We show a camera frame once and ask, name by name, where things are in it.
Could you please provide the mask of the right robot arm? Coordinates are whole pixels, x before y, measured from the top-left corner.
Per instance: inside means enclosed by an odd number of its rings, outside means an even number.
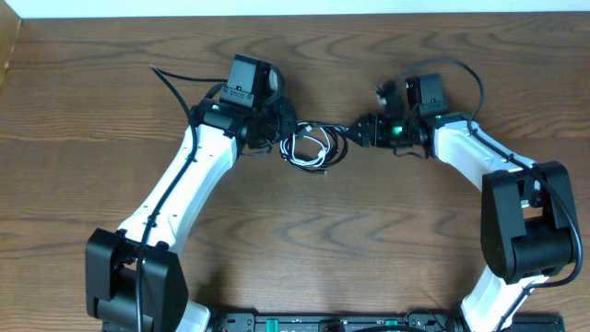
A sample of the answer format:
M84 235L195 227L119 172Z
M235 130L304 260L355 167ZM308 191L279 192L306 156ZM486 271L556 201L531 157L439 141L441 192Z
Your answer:
M458 170L481 193L480 247L486 262L446 331L503 331L537 289L572 282L583 263L582 238L566 168L513 153L472 117L450 110L440 75L409 77L376 90L383 113L361 116L346 136L369 148L420 146Z

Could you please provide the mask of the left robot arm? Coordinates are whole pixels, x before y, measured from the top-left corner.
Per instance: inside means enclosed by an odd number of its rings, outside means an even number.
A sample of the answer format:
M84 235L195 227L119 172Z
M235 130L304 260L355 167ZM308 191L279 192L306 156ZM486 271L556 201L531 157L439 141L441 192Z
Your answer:
M88 315L106 331L205 331L211 311L194 302L181 266L197 216L244 148L267 154L294 133L296 113L277 66L244 55L194 106L170 166L116 231L96 229L85 248Z

